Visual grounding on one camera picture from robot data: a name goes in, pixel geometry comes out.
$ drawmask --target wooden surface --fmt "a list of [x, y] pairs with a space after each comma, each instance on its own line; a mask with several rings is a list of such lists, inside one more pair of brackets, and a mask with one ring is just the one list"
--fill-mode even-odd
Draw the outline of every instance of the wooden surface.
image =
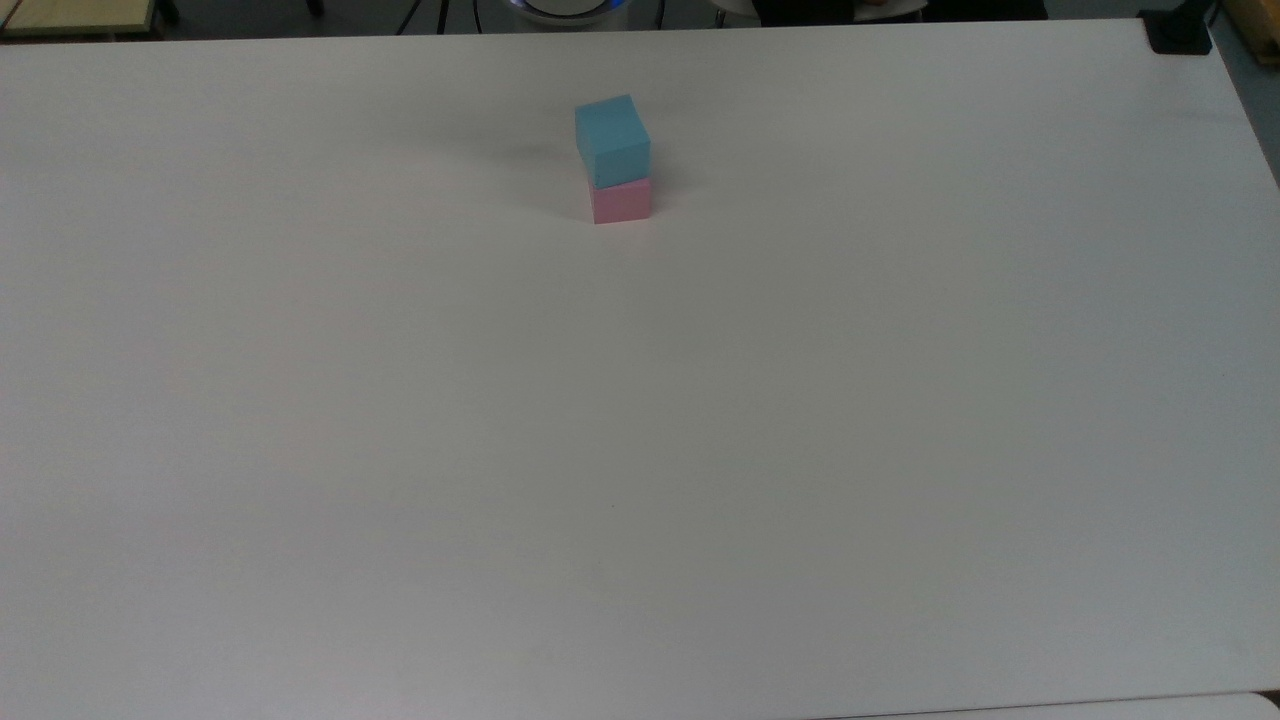
[[18, 6], [19, 0], [0, 0], [0, 27], [9, 19], [9, 13]]
[[[116, 44], [0, 88], [5, 717], [1275, 687], [1280, 192], [1216, 53]], [[622, 92], [655, 211], [596, 227], [572, 109]]]
[[1280, 0], [1222, 0], [1260, 63], [1280, 65]]
[[147, 32], [155, 0], [20, 0], [3, 35]]

